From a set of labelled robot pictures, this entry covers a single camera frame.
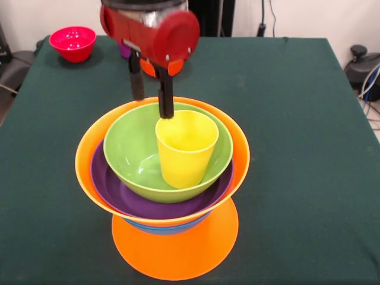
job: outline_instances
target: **blue cable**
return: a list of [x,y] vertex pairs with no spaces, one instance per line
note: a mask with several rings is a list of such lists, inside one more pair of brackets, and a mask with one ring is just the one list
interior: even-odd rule
[[[371,83],[372,83],[372,81],[375,79],[375,74],[378,72],[378,69],[379,69],[379,68],[380,68],[380,67],[377,67],[377,69],[375,69],[374,72],[371,74],[370,79],[369,79],[369,82],[368,82],[368,86],[370,86]],[[363,110],[364,110],[364,107],[365,107],[366,104],[367,104],[368,97],[369,97],[369,92],[370,92],[370,90],[368,90],[368,92],[366,93],[366,96],[365,96],[365,98],[364,98]]]

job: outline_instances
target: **yellow cup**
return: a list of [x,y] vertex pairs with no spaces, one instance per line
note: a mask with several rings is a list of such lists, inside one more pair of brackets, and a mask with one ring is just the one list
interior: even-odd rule
[[198,185],[219,137],[215,122],[196,111],[178,110],[172,119],[159,119],[156,136],[166,183],[178,189]]

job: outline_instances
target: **green tablecloth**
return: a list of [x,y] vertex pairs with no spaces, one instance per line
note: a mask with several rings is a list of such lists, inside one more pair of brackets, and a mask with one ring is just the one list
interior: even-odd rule
[[[174,81],[233,117],[252,151],[235,247],[197,284],[379,282],[380,147],[326,40],[201,39]],[[122,259],[75,177],[86,129],[128,100],[113,41],[83,64],[45,42],[0,128],[1,284],[161,283]]]

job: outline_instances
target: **green bowl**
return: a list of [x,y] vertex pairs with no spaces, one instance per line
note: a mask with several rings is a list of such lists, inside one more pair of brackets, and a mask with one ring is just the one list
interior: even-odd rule
[[203,113],[219,129],[214,152],[203,180],[197,186],[175,189],[162,178],[155,133],[156,123],[160,119],[158,103],[137,107],[120,116],[104,139],[104,155],[120,180],[136,194],[167,204],[191,199],[205,191],[226,170],[233,153],[232,137],[226,126],[214,115],[184,103],[175,103],[174,109]]

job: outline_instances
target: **blue bowl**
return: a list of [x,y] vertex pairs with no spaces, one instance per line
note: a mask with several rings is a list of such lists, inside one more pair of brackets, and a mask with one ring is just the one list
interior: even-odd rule
[[170,235],[175,235],[177,233],[183,233],[195,227],[196,225],[200,224],[204,219],[206,219],[206,217],[210,213],[211,211],[197,218],[194,221],[190,221],[189,223],[181,224],[175,227],[152,227],[152,226],[146,226],[144,224],[136,223],[135,221],[130,221],[126,218],[124,220],[130,225],[134,226],[136,229],[142,230],[143,232],[151,233],[152,235],[170,236]]

